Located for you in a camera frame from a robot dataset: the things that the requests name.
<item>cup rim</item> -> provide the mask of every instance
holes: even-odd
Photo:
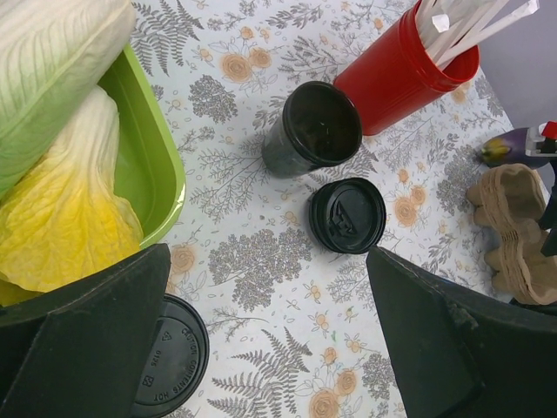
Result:
[[[295,97],[299,95],[299,93],[302,90],[305,90],[307,88],[320,88],[322,90],[329,91],[335,94],[338,97],[339,102],[345,103],[346,108],[349,109],[350,110],[349,112],[354,116],[354,122],[356,122],[357,124],[356,129],[357,129],[358,139],[356,140],[356,144],[355,144],[356,146],[354,147],[354,151],[346,158],[340,158],[340,159],[321,158],[315,155],[313,152],[310,152],[310,150],[307,149],[307,147],[302,143],[302,141],[300,141],[298,136],[295,134],[295,130],[292,125],[292,118],[290,118],[290,108],[292,107],[292,101],[295,99]],[[282,118],[282,125],[285,129],[286,136],[288,137],[288,139],[290,140],[290,142],[292,143],[292,145],[294,146],[298,154],[304,159],[306,159],[307,161],[310,161],[311,163],[319,167],[334,167],[335,165],[341,165],[346,161],[348,161],[350,158],[352,158],[354,155],[356,155],[359,148],[361,147],[362,138],[363,138],[363,127],[356,106],[343,91],[341,91],[340,89],[338,89],[337,87],[335,87],[330,83],[314,80],[314,81],[308,81],[303,84],[300,84],[298,87],[296,87],[296,89],[294,89],[294,91],[290,94],[290,96],[286,100],[281,118]]]

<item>fern print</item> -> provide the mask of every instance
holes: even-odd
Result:
[[[232,392],[235,397],[209,400],[209,404],[234,418],[274,418],[298,412],[294,389],[301,373],[309,373],[304,356],[312,356],[306,344],[294,340],[285,327],[286,343],[270,332],[261,330],[271,342],[272,351],[251,351],[232,356],[248,361],[257,372],[242,372],[225,379],[213,378],[217,388]]]
[[[144,70],[153,75],[153,59],[167,76],[169,57],[184,66],[183,49],[188,39],[199,40],[195,29],[203,29],[198,18],[192,17],[176,0],[176,8],[159,0],[160,10],[150,5],[132,3],[138,11],[136,27],[131,33],[131,47]]]

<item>black plastic cup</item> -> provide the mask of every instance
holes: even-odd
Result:
[[[366,179],[335,181],[313,194],[309,224],[315,239],[328,250],[367,253],[385,231],[385,201]]]
[[[340,165],[361,143],[362,125],[348,96],[332,84],[310,81],[286,100],[263,143],[263,160],[275,177],[289,179]]]

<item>yellow cabbage leaf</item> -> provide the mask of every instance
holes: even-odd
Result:
[[[114,194],[116,103],[95,87],[0,204],[0,272],[49,292],[139,251],[141,225]]]

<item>red object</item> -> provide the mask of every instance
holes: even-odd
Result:
[[[416,28],[419,2],[334,80],[354,103],[364,135],[375,135],[470,80],[480,66],[477,46],[441,71]]]
[[[541,136],[553,140],[557,140],[557,122],[554,121],[547,122],[546,127],[543,128],[543,132],[541,133]]]

